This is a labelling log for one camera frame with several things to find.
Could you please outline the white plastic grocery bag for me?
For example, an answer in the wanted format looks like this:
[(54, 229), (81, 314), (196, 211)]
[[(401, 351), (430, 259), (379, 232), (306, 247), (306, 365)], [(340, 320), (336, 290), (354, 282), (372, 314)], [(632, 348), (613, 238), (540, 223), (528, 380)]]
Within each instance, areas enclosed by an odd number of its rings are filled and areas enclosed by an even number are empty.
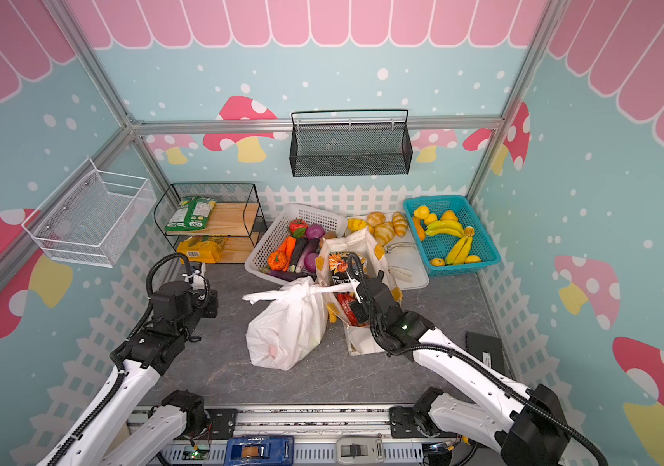
[(353, 291), (352, 283), (323, 287), (309, 277), (297, 279), (278, 290), (243, 297), (254, 305), (268, 306), (248, 325), (247, 348), (252, 365), (287, 371), (322, 341), (328, 321), (325, 299)]

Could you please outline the teal plastic fruit basket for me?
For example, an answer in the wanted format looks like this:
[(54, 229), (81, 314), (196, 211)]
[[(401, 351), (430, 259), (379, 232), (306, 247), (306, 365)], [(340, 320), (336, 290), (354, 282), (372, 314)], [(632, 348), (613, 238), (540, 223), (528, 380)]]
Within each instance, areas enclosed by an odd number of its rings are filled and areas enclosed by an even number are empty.
[[(424, 221), (414, 217), (415, 209), (421, 205), (425, 205), (430, 209), (430, 216)], [(480, 219), (464, 196), (439, 195), (408, 198), (403, 202), (403, 209), (415, 235), (415, 244), (417, 245), (428, 276), (442, 277), (471, 274), (485, 266), (491, 266), (500, 261), (500, 254), (497, 248), (494, 246)], [(433, 237), (428, 237), (425, 234), (427, 225), (433, 221), (444, 221), (445, 219), (456, 219), (464, 227), (464, 230), (468, 226), (475, 229), (472, 254), (477, 254), (481, 258), (480, 263), (444, 267), (434, 267), (430, 264), (434, 258), (446, 258), (452, 247), (460, 239), (446, 234)]]

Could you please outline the yellow black chips bag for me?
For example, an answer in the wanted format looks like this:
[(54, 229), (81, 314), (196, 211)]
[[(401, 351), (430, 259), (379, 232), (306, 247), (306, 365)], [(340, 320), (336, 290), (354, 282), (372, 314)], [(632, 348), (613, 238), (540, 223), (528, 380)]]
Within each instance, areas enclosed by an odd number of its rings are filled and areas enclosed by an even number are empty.
[(349, 274), (349, 258), (353, 256), (353, 264), (358, 264), (358, 267), (353, 270), (353, 273), (360, 271), (366, 275), (368, 273), (367, 259), (361, 254), (355, 252), (332, 252), (328, 256), (328, 271), (332, 283), (347, 283), (351, 280)]

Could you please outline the red chips bag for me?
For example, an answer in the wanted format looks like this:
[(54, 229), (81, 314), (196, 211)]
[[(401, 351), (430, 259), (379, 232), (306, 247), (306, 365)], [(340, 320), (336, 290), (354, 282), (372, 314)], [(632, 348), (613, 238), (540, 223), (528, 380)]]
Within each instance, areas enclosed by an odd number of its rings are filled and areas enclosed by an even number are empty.
[(337, 293), (336, 299), (351, 325), (357, 325), (359, 323), (358, 314), (361, 308), (356, 298), (351, 293)]

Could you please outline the yellow banana bunch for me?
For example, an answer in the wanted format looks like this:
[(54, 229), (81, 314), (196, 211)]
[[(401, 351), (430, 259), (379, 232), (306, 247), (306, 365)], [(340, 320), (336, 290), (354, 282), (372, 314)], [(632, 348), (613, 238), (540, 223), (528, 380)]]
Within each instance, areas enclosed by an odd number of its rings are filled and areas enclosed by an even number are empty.
[(477, 254), (472, 254), (472, 246), (475, 237), (475, 229), (468, 226), (464, 230), (463, 236), (452, 247), (446, 258), (434, 258), (430, 264), (434, 267), (454, 266), (480, 263), (481, 258)]
[(465, 234), (464, 227), (456, 219), (445, 219), (444, 221), (433, 221), (427, 225), (425, 234), (428, 237), (446, 234), (462, 238)]

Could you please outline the purple eggplant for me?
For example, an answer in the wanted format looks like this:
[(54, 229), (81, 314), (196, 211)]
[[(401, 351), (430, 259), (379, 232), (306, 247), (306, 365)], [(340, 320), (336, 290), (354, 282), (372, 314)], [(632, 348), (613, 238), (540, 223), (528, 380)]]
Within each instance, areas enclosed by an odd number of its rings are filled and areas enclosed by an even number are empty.
[(320, 240), (301, 238), (291, 256), (289, 272), (303, 272), (307, 269), (306, 259), (312, 252), (318, 251)]

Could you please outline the yellow lemon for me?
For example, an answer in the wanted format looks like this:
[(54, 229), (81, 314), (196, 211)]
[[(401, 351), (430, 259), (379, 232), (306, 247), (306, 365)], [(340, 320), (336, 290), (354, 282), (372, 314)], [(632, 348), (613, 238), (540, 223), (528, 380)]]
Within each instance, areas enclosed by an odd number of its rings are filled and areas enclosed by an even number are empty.
[(419, 206), (414, 211), (414, 217), (416, 217), (417, 219), (421, 219), (422, 221), (427, 219), (429, 216), (430, 216), (430, 209), (425, 205)]

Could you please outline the right croissant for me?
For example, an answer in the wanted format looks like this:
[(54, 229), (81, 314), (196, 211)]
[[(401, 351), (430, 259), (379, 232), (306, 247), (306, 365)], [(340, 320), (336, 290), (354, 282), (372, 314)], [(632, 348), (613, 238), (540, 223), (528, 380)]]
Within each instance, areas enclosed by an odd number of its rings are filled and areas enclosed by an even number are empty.
[(393, 229), (395, 234), (398, 237), (405, 237), (408, 229), (409, 229), (409, 223), (406, 219), (406, 217), (399, 212), (395, 212), (392, 214), (392, 220), (391, 220)]

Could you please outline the orange pumpkin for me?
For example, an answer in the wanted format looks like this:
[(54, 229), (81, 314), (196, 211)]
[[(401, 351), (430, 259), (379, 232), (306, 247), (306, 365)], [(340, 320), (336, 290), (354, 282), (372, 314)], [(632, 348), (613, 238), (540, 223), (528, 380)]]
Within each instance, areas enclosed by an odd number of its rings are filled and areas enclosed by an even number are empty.
[(268, 256), (267, 265), (272, 271), (287, 271), (289, 269), (289, 259), (285, 252), (276, 250)]

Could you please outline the yellow snack pack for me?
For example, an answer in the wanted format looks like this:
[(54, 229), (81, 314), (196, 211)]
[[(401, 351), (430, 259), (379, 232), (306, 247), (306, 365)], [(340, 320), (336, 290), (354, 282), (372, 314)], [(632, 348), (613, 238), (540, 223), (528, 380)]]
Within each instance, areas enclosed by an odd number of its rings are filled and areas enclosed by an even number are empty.
[(180, 242), (177, 252), (190, 261), (215, 264), (221, 261), (227, 239), (217, 236), (192, 236)]

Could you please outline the white plastic tray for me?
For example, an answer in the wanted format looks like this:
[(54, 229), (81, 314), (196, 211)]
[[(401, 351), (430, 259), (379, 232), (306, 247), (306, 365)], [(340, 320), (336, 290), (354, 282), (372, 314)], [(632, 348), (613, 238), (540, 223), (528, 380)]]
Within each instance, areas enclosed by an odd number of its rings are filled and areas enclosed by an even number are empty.
[(384, 265), (388, 277), (396, 281), (401, 290), (424, 289), (429, 279), (421, 262), (415, 237), (400, 212), (372, 212), (366, 216), (350, 217), (348, 232), (366, 227), (373, 238), (373, 246), (365, 246), (363, 256), (373, 266)]

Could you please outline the yellow corn bread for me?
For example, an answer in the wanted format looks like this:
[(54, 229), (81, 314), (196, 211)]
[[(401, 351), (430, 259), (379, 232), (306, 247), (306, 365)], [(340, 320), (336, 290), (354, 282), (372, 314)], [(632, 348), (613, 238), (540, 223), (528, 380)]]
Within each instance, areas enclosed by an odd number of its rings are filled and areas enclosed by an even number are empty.
[(348, 219), (348, 229), (351, 232), (357, 232), (361, 230), (368, 230), (370, 225), (365, 221), (365, 219), (353, 219), (352, 217)]

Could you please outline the green snack bag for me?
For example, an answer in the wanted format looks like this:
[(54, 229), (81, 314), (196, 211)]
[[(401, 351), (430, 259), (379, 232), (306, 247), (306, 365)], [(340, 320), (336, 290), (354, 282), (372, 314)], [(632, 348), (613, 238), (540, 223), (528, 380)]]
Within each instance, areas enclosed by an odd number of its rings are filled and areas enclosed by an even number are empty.
[(217, 201), (209, 197), (184, 198), (166, 223), (165, 232), (184, 234), (205, 229), (216, 205)]

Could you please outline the blue box device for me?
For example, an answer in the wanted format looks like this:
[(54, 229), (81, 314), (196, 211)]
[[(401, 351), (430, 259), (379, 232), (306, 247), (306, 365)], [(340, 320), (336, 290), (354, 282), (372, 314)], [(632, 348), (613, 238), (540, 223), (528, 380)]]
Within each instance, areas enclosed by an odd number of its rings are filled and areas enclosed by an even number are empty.
[(294, 439), (289, 436), (232, 438), (228, 441), (226, 466), (291, 466)]

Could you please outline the grey switch box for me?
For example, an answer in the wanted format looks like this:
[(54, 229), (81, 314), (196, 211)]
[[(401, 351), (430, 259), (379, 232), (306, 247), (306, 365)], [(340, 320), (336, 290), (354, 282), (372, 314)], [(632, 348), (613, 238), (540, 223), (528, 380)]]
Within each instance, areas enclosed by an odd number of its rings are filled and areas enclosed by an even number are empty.
[(380, 437), (343, 437), (336, 442), (335, 456), (339, 465), (380, 465), (384, 463), (384, 443)]

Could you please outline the purple onion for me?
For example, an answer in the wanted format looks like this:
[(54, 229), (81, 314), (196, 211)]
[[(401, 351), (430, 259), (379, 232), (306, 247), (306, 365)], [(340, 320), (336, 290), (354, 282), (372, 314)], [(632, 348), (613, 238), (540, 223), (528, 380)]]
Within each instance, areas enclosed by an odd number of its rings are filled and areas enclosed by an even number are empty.
[(318, 240), (324, 237), (326, 231), (319, 224), (311, 224), (306, 228), (305, 237), (308, 240)]

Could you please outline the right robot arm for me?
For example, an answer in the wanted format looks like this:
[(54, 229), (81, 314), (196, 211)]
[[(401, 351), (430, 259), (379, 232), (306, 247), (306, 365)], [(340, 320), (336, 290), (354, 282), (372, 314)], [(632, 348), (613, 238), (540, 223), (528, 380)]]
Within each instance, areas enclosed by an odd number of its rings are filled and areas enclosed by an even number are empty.
[(571, 442), (607, 464), (598, 446), (567, 423), (550, 388), (528, 388), (494, 371), (430, 320), (403, 310), (384, 284), (384, 272), (368, 276), (357, 254), (348, 256), (347, 274), (376, 344), (389, 356), (405, 356), (431, 370), (470, 399), (463, 403), (446, 392), (421, 397), (417, 413), (424, 434), (466, 436), (508, 465), (558, 465)]

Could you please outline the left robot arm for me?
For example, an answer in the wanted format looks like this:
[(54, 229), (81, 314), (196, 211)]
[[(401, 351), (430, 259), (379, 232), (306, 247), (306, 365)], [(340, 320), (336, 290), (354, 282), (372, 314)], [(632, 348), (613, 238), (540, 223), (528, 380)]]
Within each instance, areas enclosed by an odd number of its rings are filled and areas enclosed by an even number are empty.
[(173, 252), (149, 270), (148, 306), (128, 337), (110, 354), (104, 386), (44, 465), (146, 465), (179, 437), (197, 438), (212, 422), (202, 396), (186, 390), (167, 395), (147, 422), (118, 446), (116, 433), (189, 343), (203, 318), (217, 315), (217, 291), (185, 254)]

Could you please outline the metal tongs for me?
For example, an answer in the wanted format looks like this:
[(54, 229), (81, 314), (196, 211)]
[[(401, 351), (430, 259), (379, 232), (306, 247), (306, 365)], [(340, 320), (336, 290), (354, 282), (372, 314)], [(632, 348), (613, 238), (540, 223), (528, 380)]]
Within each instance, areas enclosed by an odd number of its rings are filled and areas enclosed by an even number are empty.
[(415, 246), (409, 242), (390, 243), (384, 247), (388, 271), (397, 280), (413, 283), (415, 279)]

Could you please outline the round bread roll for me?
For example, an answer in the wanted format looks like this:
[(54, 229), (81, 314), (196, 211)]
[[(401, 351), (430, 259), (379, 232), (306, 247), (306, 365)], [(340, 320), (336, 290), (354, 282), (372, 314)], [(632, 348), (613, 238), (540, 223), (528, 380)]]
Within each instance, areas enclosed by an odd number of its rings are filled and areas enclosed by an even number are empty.
[(386, 215), (382, 212), (371, 212), (367, 218), (366, 222), (370, 227), (375, 228), (386, 222)]

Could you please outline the orange carrot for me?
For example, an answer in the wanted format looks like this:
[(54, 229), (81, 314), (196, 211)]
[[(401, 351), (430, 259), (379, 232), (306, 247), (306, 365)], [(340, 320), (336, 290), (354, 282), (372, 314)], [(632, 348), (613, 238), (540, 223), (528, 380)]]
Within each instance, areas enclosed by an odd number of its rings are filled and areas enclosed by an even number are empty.
[(291, 264), (291, 258), (292, 258), (293, 252), (295, 251), (296, 244), (297, 244), (297, 239), (292, 237), (292, 236), (289, 236), (289, 237), (285, 238), (281, 248), (279, 248), (279, 251), (283, 252), (285, 254), (285, 259), (287, 260), (287, 265)]

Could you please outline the white plastic vegetable basket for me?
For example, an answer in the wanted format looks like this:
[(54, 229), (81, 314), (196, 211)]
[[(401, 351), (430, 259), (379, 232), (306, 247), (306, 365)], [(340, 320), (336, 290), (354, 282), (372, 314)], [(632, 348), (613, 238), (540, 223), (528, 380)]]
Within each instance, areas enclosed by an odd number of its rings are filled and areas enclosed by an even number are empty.
[(312, 258), (322, 238), (342, 238), (348, 222), (341, 215), (290, 204), (271, 223), (245, 262), (245, 270), (276, 285), (316, 274)]

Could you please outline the large croissant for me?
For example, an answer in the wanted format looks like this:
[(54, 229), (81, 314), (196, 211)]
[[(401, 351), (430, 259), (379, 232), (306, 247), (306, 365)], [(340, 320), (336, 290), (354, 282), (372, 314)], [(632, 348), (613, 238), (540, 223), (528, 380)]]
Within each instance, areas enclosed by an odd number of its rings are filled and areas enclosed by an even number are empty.
[(392, 223), (381, 223), (374, 228), (374, 238), (382, 247), (390, 243), (395, 236), (396, 232)]

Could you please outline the white canvas tote bag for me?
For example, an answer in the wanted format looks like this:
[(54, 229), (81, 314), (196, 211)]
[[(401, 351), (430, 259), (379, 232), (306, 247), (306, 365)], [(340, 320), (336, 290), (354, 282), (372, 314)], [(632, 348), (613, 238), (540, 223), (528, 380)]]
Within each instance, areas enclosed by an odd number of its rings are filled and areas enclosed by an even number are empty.
[[(344, 265), (345, 254), (355, 253), (359, 256), (368, 277), (375, 277), (384, 272), (384, 285), (391, 292), (393, 299), (402, 303), (403, 293), (396, 279), (389, 273), (389, 264), (381, 246), (367, 230), (359, 230), (346, 238), (324, 239), (320, 256), (316, 259), (316, 281), (322, 287), (333, 287), (338, 283), (347, 283), (349, 277)], [(329, 314), (329, 319), (336, 318), (343, 325), (346, 346), (349, 355), (372, 355), (382, 353), (371, 335), (366, 324), (354, 325), (351, 312), (346, 312), (337, 299), (340, 291), (327, 292), (322, 299)]]

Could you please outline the red tomato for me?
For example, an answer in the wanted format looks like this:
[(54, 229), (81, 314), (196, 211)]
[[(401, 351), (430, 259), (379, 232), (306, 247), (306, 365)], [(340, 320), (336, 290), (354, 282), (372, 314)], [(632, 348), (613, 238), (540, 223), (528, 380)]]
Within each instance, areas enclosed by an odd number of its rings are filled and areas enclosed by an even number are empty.
[(300, 239), (306, 236), (308, 223), (303, 219), (293, 219), (289, 223), (289, 235), (293, 238)]

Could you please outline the black flat box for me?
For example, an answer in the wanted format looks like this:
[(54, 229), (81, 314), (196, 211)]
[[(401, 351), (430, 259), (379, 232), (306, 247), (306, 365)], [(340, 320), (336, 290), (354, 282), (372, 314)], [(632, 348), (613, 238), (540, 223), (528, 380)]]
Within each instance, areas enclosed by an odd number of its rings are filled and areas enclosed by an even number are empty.
[(507, 366), (501, 340), (497, 337), (468, 331), (465, 334), (465, 349), (483, 365), (507, 376)]

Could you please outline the magenta round vegetable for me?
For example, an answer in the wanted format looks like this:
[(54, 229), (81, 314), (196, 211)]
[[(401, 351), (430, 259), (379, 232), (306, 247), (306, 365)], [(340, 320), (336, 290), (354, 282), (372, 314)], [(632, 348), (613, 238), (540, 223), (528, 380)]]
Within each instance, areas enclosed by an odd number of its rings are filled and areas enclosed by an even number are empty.
[(318, 259), (318, 254), (316, 252), (310, 252), (304, 258), (304, 267), (305, 270), (311, 274), (316, 274), (316, 260)]

